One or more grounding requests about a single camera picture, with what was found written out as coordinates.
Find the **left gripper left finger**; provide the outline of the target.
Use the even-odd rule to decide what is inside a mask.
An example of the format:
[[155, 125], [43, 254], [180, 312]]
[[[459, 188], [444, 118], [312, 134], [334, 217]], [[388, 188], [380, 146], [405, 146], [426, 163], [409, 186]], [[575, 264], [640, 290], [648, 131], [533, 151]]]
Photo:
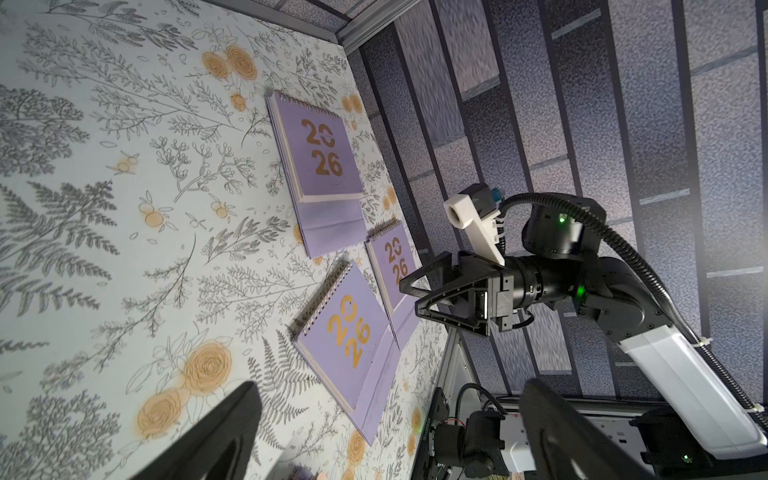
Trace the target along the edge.
[[246, 381], [135, 477], [243, 479], [261, 414], [257, 385]]

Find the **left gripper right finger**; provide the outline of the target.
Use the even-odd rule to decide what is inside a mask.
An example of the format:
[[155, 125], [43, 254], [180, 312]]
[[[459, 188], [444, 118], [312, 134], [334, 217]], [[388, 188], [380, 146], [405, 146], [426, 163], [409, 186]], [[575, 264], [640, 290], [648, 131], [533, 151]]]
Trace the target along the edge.
[[540, 479], [653, 477], [543, 381], [525, 383], [519, 407]]

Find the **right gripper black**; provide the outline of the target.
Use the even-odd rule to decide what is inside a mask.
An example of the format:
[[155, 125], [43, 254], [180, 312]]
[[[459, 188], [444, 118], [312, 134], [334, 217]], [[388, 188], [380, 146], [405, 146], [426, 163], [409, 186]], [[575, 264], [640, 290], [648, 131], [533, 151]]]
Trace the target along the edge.
[[[399, 282], [401, 293], [424, 297], [415, 302], [421, 319], [485, 336], [488, 325], [500, 331], [525, 328], [535, 320], [534, 305], [550, 310], [574, 295], [576, 262], [544, 257], [507, 257], [506, 265], [495, 265], [485, 280], [470, 273], [474, 254], [443, 252]], [[475, 299], [461, 298], [476, 294]], [[429, 297], [454, 298], [447, 312], [434, 310]]]

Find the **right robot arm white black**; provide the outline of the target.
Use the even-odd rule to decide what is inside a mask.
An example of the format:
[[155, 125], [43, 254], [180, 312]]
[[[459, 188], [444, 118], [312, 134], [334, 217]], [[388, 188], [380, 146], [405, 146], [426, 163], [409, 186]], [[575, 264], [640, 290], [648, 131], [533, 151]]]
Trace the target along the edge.
[[664, 405], [631, 421], [645, 449], [633, 459], [543, 381], [519, 405], [543, 479], [682, 479], [763, 475], [767, 416], [690, 328], [660, 277], [594, 200], [523, 193], [497, 201], [474, 184], [445, 204], [470, 251], [443, 253], [404, 275], [415, 314], [476, 335], [521, 329], [518, 313], [571, 301], [640, 368]]

